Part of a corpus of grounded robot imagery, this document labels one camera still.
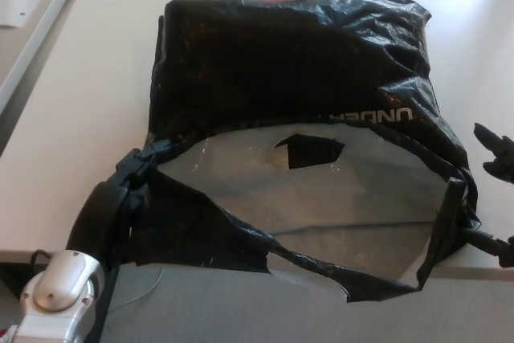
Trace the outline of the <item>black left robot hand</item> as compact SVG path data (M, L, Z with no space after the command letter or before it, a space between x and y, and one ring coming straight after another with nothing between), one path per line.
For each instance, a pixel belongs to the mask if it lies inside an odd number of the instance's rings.
M129 238L137 192L149 181L152 169L177 154L170 140L134 148L116 163L114 173L99 182L82 206L66 248L96 259L108 271L120 264L116 249Z

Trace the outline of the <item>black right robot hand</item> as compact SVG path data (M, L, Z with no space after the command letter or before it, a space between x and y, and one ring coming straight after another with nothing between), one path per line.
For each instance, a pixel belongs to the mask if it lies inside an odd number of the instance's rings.
M513 140L507 136L500 137L479 123L475 123L473 133L494 155L493 161L483 163L483 169L494 178L513 184ZM471 228L461 230L461 235L473 247L495 256L502 268L513 268L513 236L504 241Z

